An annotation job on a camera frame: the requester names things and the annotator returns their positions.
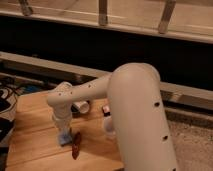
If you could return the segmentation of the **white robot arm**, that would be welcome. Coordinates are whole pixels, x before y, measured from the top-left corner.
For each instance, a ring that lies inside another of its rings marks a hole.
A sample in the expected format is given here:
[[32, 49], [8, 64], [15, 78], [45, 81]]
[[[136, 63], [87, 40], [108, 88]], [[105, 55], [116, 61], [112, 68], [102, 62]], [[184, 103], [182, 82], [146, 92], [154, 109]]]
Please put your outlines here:
[[124, 171], [180, 171], [160, 94], [160, 75], [147, 63], [128, 63], [78, 86], [59, 84], [47, 96], [61, 134], [71, 105], [106, 98]]

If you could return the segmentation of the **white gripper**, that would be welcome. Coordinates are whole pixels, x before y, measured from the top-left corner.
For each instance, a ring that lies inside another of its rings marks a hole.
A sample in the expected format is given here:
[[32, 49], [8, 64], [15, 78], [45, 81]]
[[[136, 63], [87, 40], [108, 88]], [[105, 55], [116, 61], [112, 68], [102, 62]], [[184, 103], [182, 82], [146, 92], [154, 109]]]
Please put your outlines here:
[[68, 114], [67, 116], [57, 116], [53, 114], [52, 119], [55, 123], [55, 126], [58, 128], [60, 135], [69, 136], [70, 135], [70, 123], [72, 120], [72, 115]]

